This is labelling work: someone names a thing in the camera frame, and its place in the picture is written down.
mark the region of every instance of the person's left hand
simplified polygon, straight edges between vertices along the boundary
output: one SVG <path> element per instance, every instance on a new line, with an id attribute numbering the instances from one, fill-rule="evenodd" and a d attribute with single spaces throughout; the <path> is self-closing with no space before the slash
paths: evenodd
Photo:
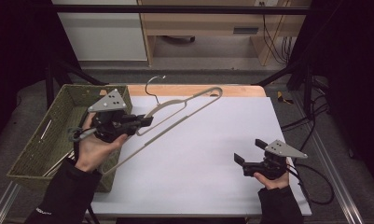
<path id="1" fill-rule="evenodd" d="M 82 126 L 83 130 L 90 128 L 93 116 L 94 113 L 89 113 Z M 114 142 L 106 143 L 98 139 L 94 134 L 89 135 L 79 143 L 79 158 L 76 162 L 76 168 L 88 173 L 93 172 L 112 152 L 120 149 L 127 138 L 128 135 L 123 134 L 114 140 Z"/>

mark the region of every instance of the white tabletop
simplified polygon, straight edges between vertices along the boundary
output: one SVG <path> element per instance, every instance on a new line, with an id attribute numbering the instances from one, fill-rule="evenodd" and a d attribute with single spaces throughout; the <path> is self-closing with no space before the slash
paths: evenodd
<path id="1" fill-rule="evenodd" d="M 160 102 L 181 97 L 159 97 Z M 133 136 L 122 148 L 122 161 L 152 136 L 212 100 L 200 97 L 158 128 Z M 155 106 L 151 96 L 132 97 L 133 114 Z M 154 123 L 180 106 L 161 110 Z M 169 130 L 117 169 L 113 189 L 96 193 L 96 214 L 111 217 L 248 217 L 261 214 L 257 192 L 263 186 L 242 174 L 233 153 L 261 162 L 264 151 L 255 146 L 284 140 L 268 97 L 222 97 Z M 297 180 L 290 185 L 304 216 L 312 214 Z"/>

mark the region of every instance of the gray floor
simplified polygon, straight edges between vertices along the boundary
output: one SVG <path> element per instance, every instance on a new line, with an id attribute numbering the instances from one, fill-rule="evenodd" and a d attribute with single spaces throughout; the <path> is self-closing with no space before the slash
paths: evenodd
<path id="1" fill-rule="evenodd" d="M 269 66 L 258 64 L 248 37 L 199 37 L 194 43 L 185 40 L 160 38 L 154 63 L 147 67 L 140 63 L 83 63 L 86 72 L 106 82 L 145 83 L 154 75 L 166 75 L 163 83 L 202 83 L 202 84 L 250 84 L 262 80 L 283 66 L 272 61 Z M 266 93 L 281 126 L 302 118 L 296 104 L 277 101 L 277 91 L 283 91 L 285 99 L 297 100 L 300 91 L 285 91 L 283 77 L 268 87 Z M 6 173 L 17 159 L 29 137 L 46 113 L 46 95 L 44 82 L 38 82 L 19 92 L 20 105 L 15 109 L 9 123 L 0 136 L 0 198 L 9 180 Z M 336 122 L 328 113 L 317 117 L 315 130 L 332 161 L 339 170 L 353 202 L 364 220 L 374 223 L 374 181 L 362 161 L 352 160 L 348 146 L 344 143 Z M 299 148 L 307 137 L 307 126 L 284 132 L 287 144 Z M 317 155 L 317 148 L 311 140 L 304 151 L 310 156 L 307 163 L 326 173 Z M 316 201 L 325 201 L 329 196 L 326 182 L 308 170 L 299 169 L 311 197 Z M 22 188 L 16 201 L 9 210 L 10 217 L 26 217 L 40 202 L 42 193 Z M 306 217 L 306 223 L 352 223 L 346 216 L 336 198 L 329 205 L 312 205 L 312 216 Z"/>

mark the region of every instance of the hand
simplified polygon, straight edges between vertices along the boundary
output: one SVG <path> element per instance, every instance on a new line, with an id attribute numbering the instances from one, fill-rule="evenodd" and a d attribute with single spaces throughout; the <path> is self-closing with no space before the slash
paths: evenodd
<path id="1" fill-rule="evenodd" d="M 254 177 L 265 186 L 266 189 L 283 189 L 289 185 L 289 173 L 285 172 L 277 179 L 269 180 L 260 173 L 254 173 Z"/>
<path id="2" fill-rule="evenodd" d="M 90 127 L 93 116 L 94 113 L 89 113 L 84 125 L 82 126 L 83 130 Z M 112 152 L 122 147 L 127 137 L 127 134 L 123 134 L 112 143 L 106 143 L 96 138 L 94 134 L 84 138 L 79 143 L 79 158 L 76 162 L 76 168 L 88 173 L 93 172 L 108 158 Z"/>

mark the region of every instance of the clothes hanger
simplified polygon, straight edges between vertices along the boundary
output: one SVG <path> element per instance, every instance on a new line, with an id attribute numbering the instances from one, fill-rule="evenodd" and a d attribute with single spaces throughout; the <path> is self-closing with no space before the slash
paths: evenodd
<path id="1" fill-rule="evenodd" d="M 112 168 L 110 168 L 109 170 L 107 171 L 104 171 L 103 170 L 103 166 L 100 167 L 100 171 L 102 173 L 103 176 L 105 175 L 109 175 L 113 172 L 115 172 L 117 170 L 117 168 L 119 166 L 121 166 L 123 163 L 125 163 L 126 161 L 128 161 L 129 159 L 131 159 L 133 156 L 135 156 L 137 153 L 139 153 L 141 150 L 143 150 L 144 148 L 146 148 L 147 146 L 149 146 L 151 143 L 153 143 L 155 140 L 157 140 L 158 138 L 160 138 L 161 136 L 163 136 L 164 134 L 166 134 L 169 130 L 171 130 L 172 128 L 174 128 L 175 126 L 177 126 L 178 124 L 180 124 L 181 122 L 183 122 L 184 120 L 192 117 L 194 114 L 198 113 L 199 111 L 203 110 L 205 107 L 207 107 L 208 105 L 212 104 L 213 102 L 217 101 L 219 98 L 221 98 L 222 96 L 222 89 L 220 87 L 212 87 L 212 88 L 209 88 L 207 90 L 204 90 L 204 91 L 200 91 L 196 94 L 193 94 L 192 96 L 186 98 L 186 99 L 173 99 L 173 100 L 169 100 L 169 101 L 166 101 L 162 104 L 159 103 L 158 101 L 158 97 L 155 95 L 155 97 L 157 98 L 157 102 L 158 104 L 150 111 L 148 112 L 146 115 L 145 115 L 145 118 L 151 118 L 155 113 L 157 113 L 158 111 L 162 110 L 163 108 L 166 108 L 167 106 L 169 105 L 177 105 L 177 104 L 184 104 L 184 107 L 181 108 L 180 110 L 176 111 L 175 113 L 173 113 L 172 115 L 170 115 L 169 117 L 167 117 L 166 119 L 164 119 L 163 121 L 159 122 L 157 125 L 149 128 L 148 130 L 146 130 L 145 132 L 142 132 L 142 133 L 139 133 L 137 132 L 136 134 L 138 136 L 141 136 L 141 135 L 144 135 L 145 133 L 148 133 L 150 132 L 151 130 L 155 129 L 156 127 L 158 127 L 161 123 L 163 123 L 165 120 L 171 118 L 172 116 L 174 116 L 175 114 L 179 113 L 181 110 L 185 109 L 187 107 L 187 102 L 197 98 L 197 97 L 200 97 L 200 96 L 203 96 L 204 94 L 206 93 L 212 93 L 216 91 L 217 94 L 215 95 L 215 98 L 210 101 L 209 103 L 201 106 L 200 108 L 196 109 L 195 111 L 193 111 L 192 113 L 182 117 L 181 119 L 179 119 L 178 121 L 176 121 L 175 123 L 173 123 L 172 125 L 170 125 L 169 127 L 167 127 L 164 131 L 158 133 L 157 135 L 155 135 L 154 137 L 152 137 L 150 140 L 148 140 L 142 147 L 138 148 L 136 151 L 134 151 L 128 158 L 126 158 L 125 160 L 119 162 L 118 164 L 116 164 L 115 166 L 113 166 Z"/>

